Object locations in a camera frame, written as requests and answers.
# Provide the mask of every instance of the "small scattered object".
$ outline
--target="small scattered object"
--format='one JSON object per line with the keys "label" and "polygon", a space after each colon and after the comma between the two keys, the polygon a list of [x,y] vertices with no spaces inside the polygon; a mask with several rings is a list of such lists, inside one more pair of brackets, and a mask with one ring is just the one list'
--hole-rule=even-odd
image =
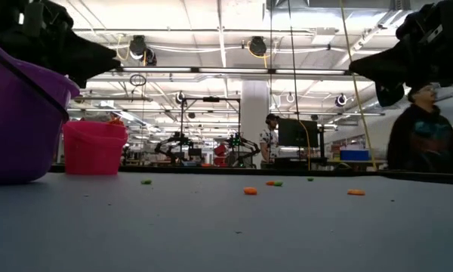
{"label": "small scattered object", "polygon": [[353,196],[365,196],[365,191],[364,190],[348,190],[347,194],[353,195]]}
{"label": "small scattered object", "polygon": [[257,189],[253,188],[253,187],[245,187],[243,188],[243,192],[246,194],[246,195],[256,195],[257,194]]}

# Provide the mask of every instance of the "black monitor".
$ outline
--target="black monitor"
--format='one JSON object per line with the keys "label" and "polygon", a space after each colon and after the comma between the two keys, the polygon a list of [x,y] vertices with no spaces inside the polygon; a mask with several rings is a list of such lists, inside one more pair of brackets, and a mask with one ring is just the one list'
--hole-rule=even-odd
{"label": "black monitor", "polygon": [[188,156],[201,156],[202,149],[201,148],[190,148],[188,149]]}
{"label": "black monitor", "polygon": [[[317,122],[303,121],[309,133],[310,147],[319,147]],[[297,119],[279,119],[279,145],[283,147],[307,147],[307,135]]]}

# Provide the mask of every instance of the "person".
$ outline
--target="person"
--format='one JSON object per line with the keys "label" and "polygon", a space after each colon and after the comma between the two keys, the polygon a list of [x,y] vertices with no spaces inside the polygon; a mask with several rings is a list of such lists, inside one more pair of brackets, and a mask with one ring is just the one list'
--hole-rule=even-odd
{"label": "person", "polygon": [[275,133],[278,122],[279,117],[273,113],[265,118],[267,127],[260,133],[261,168],[266,168],[267,164],[273,163],[279,156],[279,136]]}
{"label": "person", "polygon": [[453,173],[453,127],[435,105],[431,84],[413,87],[411,106],[394,122],[387,148],[390,170]]}

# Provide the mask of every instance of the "desk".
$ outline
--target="desk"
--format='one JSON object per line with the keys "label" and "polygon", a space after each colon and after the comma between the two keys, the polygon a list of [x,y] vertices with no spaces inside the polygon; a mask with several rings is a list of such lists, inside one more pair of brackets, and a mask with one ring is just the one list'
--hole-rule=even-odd
{"label": "desk", "polygon": [[453,185],[47,174],[0,187],[0,272],[17,271],[453,271]]}

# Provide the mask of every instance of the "white column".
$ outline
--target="white column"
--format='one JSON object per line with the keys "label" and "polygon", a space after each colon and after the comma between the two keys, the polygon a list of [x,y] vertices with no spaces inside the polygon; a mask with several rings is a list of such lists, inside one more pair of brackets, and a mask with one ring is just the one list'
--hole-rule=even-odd
{"label": "white column", "polygon": [[[260,133],[267,126],[265,117],[270,108],[270,90],[267,81],[243,81],[241,106],[240,123],[243,137],[260,147]],[[260,169],[261,160],[261,154],[253,157],[253,163],[257,169]]]}

